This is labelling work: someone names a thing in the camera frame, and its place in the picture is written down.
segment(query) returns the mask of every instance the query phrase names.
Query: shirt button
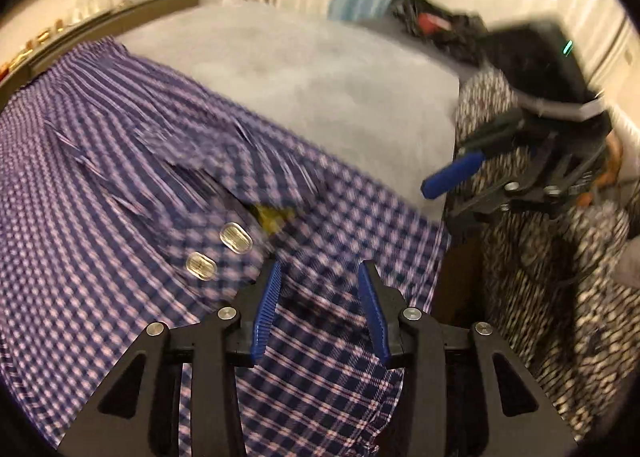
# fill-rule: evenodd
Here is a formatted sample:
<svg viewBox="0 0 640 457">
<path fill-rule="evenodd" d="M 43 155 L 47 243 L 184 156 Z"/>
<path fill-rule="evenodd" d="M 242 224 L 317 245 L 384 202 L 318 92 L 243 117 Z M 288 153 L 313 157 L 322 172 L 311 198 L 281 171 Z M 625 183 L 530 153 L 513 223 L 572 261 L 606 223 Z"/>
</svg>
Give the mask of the shirt button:
<svg viewBox="0 0 640 457">
<path fill-rule="evenodd" d="M 194 277 L 200 280 L 211 280 L 218 272 L 216 262 L 197 251 L 194 251 L 187 257 L 187 263 L 184 267 Z"/>
<path fill-rule="evenodd" d="M 249 234 L 242 229 L 240 224 L 235 222 L 225 224 L 225 227 L 220 231 L 220 240 L 238 255 L 244 255 L 254 247 L 254 241 L 252 241 Z"/>
</svg>

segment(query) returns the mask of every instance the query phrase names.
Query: gray tablecloth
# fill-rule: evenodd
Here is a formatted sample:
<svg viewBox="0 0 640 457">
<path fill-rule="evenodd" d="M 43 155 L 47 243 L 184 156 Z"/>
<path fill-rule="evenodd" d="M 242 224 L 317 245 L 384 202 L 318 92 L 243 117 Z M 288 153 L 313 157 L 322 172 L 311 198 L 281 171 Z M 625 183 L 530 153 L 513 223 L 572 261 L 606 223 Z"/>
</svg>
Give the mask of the gray tablecloth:
<svg viewBox="0 0 640 457">
<path fill-rule="evenodd" d="M 444 200 L 426 201 L 420 183 L 451 160 L 458 75 L 411 40 L 382 36 L 402 39 L 389 20 L 379 27 L 245 3 L 183 11 L 120 40 L 318 144 L 440 220 Z"/>
</svg>

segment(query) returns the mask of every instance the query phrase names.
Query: black and white patterned cloth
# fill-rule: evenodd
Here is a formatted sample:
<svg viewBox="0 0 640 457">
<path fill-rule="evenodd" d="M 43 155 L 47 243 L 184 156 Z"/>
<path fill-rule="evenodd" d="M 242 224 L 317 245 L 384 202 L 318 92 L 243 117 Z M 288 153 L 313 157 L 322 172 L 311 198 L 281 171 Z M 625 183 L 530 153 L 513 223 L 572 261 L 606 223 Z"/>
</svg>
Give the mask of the black and white patterned cloth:
<svg viewBox="0 0 640 457">
<path fill-rule="evenodd" d="M 267 236 L 248 204 L 294 208 Z M 240 255 L 220 238 L 239 224 Z M 238 370 L 249 455 L 375 455 L 402 372 L 372 353 L 356 270 L 428 311 L 449 235 L 304 140 L 105 39 L 0 116 L 0 375 L 57 444 L 148 323 L 196 323 L 273 253 L 282 295 L 266 355 Z M 185 269 L 198 252 L 213 280 Z M 184 373 L 180 452 L 189 453 Z"/>
<path fill-rule="evenodd" d="M 507 79 L 485 66 L 460 91 L 456 141 L 517 104 Z M 456 206 L 530 161 L 526 148 L 487 161 L 450 195 Z M 612 280 L 639 196 L 603 201 L 556 220 L 510 214 L 482 230 L 484 307 L 558 412 L 584 437 L 606 414 L 640 357 L 640 291 Z"/>
</svg>

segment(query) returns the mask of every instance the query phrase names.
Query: purple checkered shirt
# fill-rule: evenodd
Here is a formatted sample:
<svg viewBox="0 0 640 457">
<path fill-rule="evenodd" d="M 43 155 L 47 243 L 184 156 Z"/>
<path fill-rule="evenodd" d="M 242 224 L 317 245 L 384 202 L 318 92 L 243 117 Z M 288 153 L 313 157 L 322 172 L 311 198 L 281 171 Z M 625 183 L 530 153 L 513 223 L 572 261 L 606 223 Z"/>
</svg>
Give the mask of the purple checkered shirt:
<svg viewBox="0 0 640 457">
<path fill-rule="evenodd" d="M 250 204 L 296 217 L 267 235 Z M 250 252 L 222 243 L 230 222 Z M 372 353 L 358 263 L 426 311 L 449 243 L 388 188 L 113 39 L 78 46 L 5 107 L 0 239 L 0 374 L 53 445 L 148 323 L 198 322 L 273 253 L 266 355 L 236 373 L 247 452 L 261 456 L 375 455 L 402 371 Z M 185 270 L 194 252 L 215 261 L 213 280 Z M 189 403 L 187 368 L 183 455 Z"/>
</svg>

